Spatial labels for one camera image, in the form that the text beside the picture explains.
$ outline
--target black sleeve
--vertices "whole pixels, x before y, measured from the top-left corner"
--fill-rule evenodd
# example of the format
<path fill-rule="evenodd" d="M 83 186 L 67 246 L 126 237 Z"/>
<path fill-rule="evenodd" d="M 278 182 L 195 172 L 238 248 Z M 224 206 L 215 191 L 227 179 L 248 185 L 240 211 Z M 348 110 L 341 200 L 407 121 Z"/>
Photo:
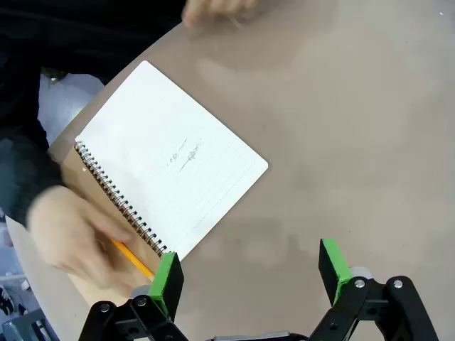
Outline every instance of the black sleeve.
<path fill-rule="evenodd" d="M 37 118 L 40 69 L 33 52 L 0 34 L 0 207 L 21 224 L 38 194 L 62 184 Z"/>

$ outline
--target spiral binding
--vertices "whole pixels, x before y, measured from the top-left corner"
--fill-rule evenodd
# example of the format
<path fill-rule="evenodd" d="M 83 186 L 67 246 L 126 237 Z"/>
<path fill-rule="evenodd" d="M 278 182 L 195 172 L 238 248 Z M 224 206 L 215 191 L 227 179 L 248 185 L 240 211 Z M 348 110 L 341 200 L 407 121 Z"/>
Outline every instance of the spiral binding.
<path fill-rule="evenodd" d="M 120 193 L 117 186 L 112 183 L 112 180 L 101 166 L 98 165 L 98 161 L 95 160 L 95 157 L 92 156 L 86 145 L 82 141 L 76 141 L 74 149 L 79 154 L 89 172 L 93 175 L 93 178 L 95 178 L 107 197 L 133 227 L 134 231 L 161 257 L 167 246 L 163 245 L 161 239 L 155 240 L 156 234 L 153 233 L 151 228 L 146 227 L 147 223 L 142 221 L 142 217 L 138 216 L 137 211 L 133 211 L 133 207 L 129 205 L 128 200 Z"/>

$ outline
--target orange pencil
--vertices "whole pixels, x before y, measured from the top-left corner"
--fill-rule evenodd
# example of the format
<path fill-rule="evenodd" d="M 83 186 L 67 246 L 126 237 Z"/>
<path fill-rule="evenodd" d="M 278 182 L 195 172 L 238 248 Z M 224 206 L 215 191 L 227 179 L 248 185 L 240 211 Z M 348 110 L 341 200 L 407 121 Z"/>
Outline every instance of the orange pencil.
<path fill-rule="evenodd" d="M 155 275 L 153 272 L 147 269 L 147 267 L 135 256 L 133 253 L 121 242 L 118 242 L 117 240 L 113 240 L 112 242 L 114 245 L 118 248 L 118 250 L 123 253 L 130 262 L 132 262 L 140 272 L 142 272 L 145 277 L 147 277 L 149 280 L 153 281 Z"/>

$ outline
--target green pad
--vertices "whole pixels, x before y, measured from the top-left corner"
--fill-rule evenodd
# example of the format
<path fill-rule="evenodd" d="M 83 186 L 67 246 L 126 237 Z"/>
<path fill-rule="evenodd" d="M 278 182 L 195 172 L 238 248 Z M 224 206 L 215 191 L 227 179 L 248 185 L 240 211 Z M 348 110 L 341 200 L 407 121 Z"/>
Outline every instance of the green pad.
<path fill-rule="evenodd" d="M 343 287 L 353 277 L 348 264 L 333 238 L 321 239 L 319 244 L 319 272 L 333 306 L 340 297 Z"/>
<path fill-rule="evenodd" d="M 183 272 L 175 252 L 163 255 L 158 272 L 150 287 L 149 296 L 172 321 L 176 317 L 183 288 Z"/>

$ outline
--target grey floor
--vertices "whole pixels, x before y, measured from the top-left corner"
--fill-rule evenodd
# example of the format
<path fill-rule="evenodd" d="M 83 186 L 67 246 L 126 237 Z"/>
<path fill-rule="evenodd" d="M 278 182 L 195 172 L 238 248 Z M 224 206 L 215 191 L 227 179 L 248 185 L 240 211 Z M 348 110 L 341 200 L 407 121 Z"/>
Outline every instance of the grey floor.
<path fill-rule="evenodd" d="M 104 85 L 89 75 L 67 75 L 59 82 L 52 82 L 41 75 L 40 81 L 40 110 L 38 118 L 47 132 L 48 142 L 51 144 L 71 120 L 96 96 Z M 7 274 L 22 274 L 20 262 L 13 247 L 7 246 L 2 230 L 6 225 L 0 223 L 0 276 Z M 26 307 L 28 311 L 39 308 L 32 290 L 22 291 L 22 281 L 8 281 L 2 283 L 15 303 Z M 0 311 L 0 325 L 15 318 L 18 314 L 5 316 Z"/>

